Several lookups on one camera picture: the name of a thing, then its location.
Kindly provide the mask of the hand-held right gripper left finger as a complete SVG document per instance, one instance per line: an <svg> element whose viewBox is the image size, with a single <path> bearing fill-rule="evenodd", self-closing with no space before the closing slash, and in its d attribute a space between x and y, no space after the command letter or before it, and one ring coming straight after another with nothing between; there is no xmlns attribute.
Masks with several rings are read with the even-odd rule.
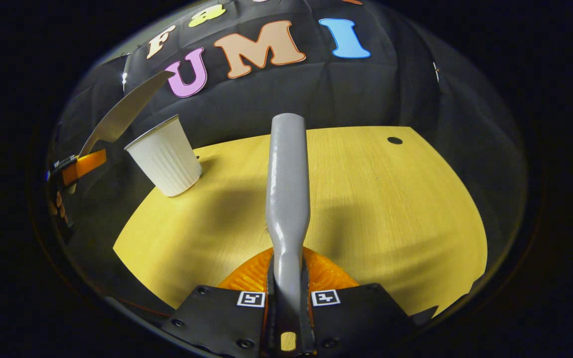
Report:
<svg viewBox="0 0 573 358"><path fill-rule="evenodd" d="M162 331L219 357L263 357L272 297L266 249L235 269L218 287L199 285L162 324Z"/></svg>

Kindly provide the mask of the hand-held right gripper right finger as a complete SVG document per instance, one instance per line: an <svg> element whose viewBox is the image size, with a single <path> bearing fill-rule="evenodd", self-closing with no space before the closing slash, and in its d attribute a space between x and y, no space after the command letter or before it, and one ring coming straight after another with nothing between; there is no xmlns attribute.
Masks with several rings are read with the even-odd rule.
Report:
<svg viewBox="0 0 573 358"><path fill-rule="evenodd" d="M379 283L357 283L329 258L304 248L316 357L377 357L414 332L414 323Z"/></svg>

